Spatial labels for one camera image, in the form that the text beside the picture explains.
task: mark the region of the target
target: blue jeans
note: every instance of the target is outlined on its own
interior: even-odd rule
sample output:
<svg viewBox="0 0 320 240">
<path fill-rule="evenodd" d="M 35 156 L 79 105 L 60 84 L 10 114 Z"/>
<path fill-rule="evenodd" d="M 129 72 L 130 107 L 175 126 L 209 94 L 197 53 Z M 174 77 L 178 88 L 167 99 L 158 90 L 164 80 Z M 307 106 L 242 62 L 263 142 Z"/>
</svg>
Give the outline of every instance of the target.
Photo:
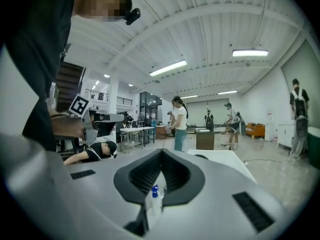
<svg viewBox="0 0 320 240">
<path fill-rule="evenodd" d="M 174 150 L 182 151 L 182 146 L 187 138 L 187 129 L 178 130 L 175 129 Z"/>
</svg>

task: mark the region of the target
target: ceiling light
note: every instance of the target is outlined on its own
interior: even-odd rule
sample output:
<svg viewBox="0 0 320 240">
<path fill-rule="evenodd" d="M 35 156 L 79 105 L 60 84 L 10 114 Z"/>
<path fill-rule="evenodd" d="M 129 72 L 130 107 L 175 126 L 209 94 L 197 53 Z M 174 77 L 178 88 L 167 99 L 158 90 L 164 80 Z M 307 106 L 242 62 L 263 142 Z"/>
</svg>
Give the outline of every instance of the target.
<svg viewBox="0 0 320 240">
<path fill-rule="evenodd" d="M 229 90 L 229 91 L 223 91 L 223 92 L 218 92 L 218 94 L 236 94 L 238 91 L 237 90 Z"/>
<path fill-rule="evenodd" d="M 150 72 L 150 76 L 154 77 L 154 76 L 157 76 L 159 74 L 162 74 L 164 72 L 167 72 L 167 71 L 170 71 L 170 70 L 174 70 L 176 68 L 179 68 L 179 67 L 182 67 L 182 66 L 185 66 L 187 65 L 187 62 L 186 60 L 181 60 L 181 61 L 178 61 L 174 64 L 171 64 L 169 66 L 165 66 L 163 68 L 160 68 L 160 69 L 157 69 L 156 71 L 153 71 L 153 72 Z"/>
<path fill-rule="evenodd" d="M 255 50 L 255 49 L 249 49 L 249 50 L 233 50 L 232 56 L 233 57 L 244 57 L 244 56 L 262 56 L 266 57 L 268 56 L 269 51 L 267 50 Z"/>
<path fill-rule="evenodd" d="M 181 99 L 196 98 L 196 97 L 198 97 L 198 95 L 185 96 L 185 97 L 181 97 Z"/>
</svg>

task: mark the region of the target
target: staircase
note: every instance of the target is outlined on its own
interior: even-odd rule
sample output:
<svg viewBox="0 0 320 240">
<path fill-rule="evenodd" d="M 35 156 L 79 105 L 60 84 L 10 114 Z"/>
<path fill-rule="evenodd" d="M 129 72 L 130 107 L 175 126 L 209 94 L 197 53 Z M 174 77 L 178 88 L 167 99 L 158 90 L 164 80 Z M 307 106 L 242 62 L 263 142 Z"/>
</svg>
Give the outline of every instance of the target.
<svg viewBox="0 0 320 240">
<path fill-rule="evenodd" d="M 68 110 L 76 95 L 80 93 L 85 70 L 82 66 L 61 63 L 55 79 L 59 91 L 56 104 L 58 112 Z"/>
</svg>

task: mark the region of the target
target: camera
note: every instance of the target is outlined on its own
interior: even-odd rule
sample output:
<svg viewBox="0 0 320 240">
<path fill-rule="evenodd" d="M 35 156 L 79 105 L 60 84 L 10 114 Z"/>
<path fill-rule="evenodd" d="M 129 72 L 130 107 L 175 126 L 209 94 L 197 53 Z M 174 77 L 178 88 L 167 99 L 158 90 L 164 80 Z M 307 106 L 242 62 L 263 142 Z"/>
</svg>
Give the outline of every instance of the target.
<svg viewBox="0 0 320 240">
<path fill-rule="evenodd" d="M 127 24 L 128 26 L 131 25 L 132 23 L 134 23 L 137 19 L 139 19 L 141 16 L 140 13 L 140 9 L 139 8 L 135 8 L 133 9 L 128 16 L 126 16 L 125 19 L 125 24 Z"/>
</svg>

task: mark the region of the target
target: trash can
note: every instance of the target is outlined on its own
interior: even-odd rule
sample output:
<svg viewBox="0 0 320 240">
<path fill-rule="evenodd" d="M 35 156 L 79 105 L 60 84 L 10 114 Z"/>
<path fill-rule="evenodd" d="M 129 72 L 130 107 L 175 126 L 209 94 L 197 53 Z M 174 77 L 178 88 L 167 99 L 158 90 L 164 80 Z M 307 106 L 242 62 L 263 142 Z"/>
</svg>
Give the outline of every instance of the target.
<svg viewBox="0 0 320 240">
<path fill-rule="evenodd" d="M 315 127 L 308 128 L 308 150 L 310 164 L 320 169 L 320 129 Z"/>
</svg>

